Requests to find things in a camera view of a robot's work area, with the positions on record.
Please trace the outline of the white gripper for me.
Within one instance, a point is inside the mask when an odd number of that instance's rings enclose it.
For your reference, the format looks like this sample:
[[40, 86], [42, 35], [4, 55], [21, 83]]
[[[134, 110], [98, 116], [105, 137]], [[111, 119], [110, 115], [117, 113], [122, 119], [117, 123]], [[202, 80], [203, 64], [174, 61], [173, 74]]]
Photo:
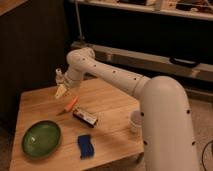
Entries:
[[[81, 74], [78, 72], [66, 72], [64, 74], [64, 83], [68, 88], [76, 88], [80, 86]], [[61, 98], [66, 92], [67, 88], [64, 84], [60, 84], [54, 95], [56, 99]]]

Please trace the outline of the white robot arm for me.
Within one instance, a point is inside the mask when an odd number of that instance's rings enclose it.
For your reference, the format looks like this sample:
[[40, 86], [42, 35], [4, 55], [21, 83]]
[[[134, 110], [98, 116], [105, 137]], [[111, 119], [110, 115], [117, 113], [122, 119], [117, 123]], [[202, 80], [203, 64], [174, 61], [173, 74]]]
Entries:
[[147, 171], [200, 171], [186, 91], [168, 76], [146, 77], [95, 60], [89, 47], [67, 55], [68, 69], [56, 82], [77, 87], [90, 73], [139, 101]]

